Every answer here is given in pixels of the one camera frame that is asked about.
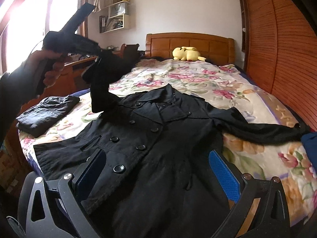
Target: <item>wooden headboard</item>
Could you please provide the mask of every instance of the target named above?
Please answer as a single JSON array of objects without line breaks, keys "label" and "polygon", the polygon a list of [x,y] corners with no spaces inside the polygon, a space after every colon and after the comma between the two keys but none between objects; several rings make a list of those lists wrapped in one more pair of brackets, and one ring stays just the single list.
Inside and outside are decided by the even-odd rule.
[{"label": "wooden headboard", "polygon": [[209,58],[218,66],[235,61],[235,44],[232,38],[186,32],[146,35],[147,57],[173,58],[172,52],[176,47],[196,47],[201,56]]}]

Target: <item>finger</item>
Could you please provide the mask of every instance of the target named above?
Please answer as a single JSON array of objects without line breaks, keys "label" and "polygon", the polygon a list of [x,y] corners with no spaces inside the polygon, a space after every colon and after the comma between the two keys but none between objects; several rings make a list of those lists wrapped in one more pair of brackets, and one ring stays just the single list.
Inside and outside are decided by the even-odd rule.
[{"label": "finger", "polygon": [[54,71],[62,71],[64,69],[64,63],[63,62],[56,62],[53,65]]},{"label": "finger", "polygon": [[56,82],[56,78],[45,78],[43,83],[47,86],[47,87],[51,87],[55,84]]},{"label": "finger", "polygon": [[60,71],[48,71],[45,73],[45,78],[55,78],[57,79],[61,75]]}]

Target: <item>white shelf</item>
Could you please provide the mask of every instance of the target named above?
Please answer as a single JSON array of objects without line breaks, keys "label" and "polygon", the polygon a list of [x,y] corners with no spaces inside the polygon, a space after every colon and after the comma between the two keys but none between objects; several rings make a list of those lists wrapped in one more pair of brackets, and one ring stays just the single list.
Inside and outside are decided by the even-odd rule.
[{"label": "white shelf", "polygon": [[115,15],[115,16],[112,16],[112,17],[109,17],[108,19],[113,19],[113,18],[122,18],[123,17],[123,14],[119,14],[119,15]]},{"label": "white shelf", "polygon": [[108,31],[106,31],[106,32],[102,32],[101,34],[108,33],[108,32],[115,31],[115,30],[119,30],[119,29],[124,29],[124,27],[115,28],[115,29],[112,29],[112,30],[108,30]]},{"label": "white shelf", "polygon": [[128,14],[121,14],[121,15],[117,15],[117,16],[114,16],[114,17],[111,17],[111,18],[115,18],[115,17],[118,17],[118,16],[120,16],[120,17],[122,16],[122,18],[123,18],[123,27],[115,28],[115,29],[112,29],[112,30],[108,30],[108,31],[105,31],[105,32],[103,32],[101,34],[112,32],[112,31],[119,30],[119,29],[129,29],[130,28],[130,16]]},{"label": "white shelf", "polygon": [[127,3],[127,4],[130,4],[128,1],[120,1],[120,2],[113,3],[113,4],[111,4],[111,5],[105,6],[105,7],[102,8],[102,10],[105,9],[105,8],[111,7],[111,6],[113,6],[113,5],[117,5],[117,4],[119,4],[119,3]]}]

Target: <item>folded black garment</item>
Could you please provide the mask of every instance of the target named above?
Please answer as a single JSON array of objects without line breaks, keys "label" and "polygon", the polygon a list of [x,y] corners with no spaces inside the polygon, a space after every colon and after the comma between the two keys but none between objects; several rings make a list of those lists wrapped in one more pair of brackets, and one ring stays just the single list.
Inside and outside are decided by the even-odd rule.
[{"label": "folded black garment", "polygon": [[46,97],[18,116],[16,127],[37,138],[66,116],[79,101],[79,97],[70,95]]}]

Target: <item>wooden cabinet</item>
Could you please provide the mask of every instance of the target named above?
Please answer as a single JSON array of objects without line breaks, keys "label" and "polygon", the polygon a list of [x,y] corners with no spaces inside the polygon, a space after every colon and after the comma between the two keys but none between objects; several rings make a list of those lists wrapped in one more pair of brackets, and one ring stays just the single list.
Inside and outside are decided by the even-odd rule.
[{"label": "wooden cabinet", "polygon": [[247,74],[317,129],[317,37],[291,0],[244,0]]}]

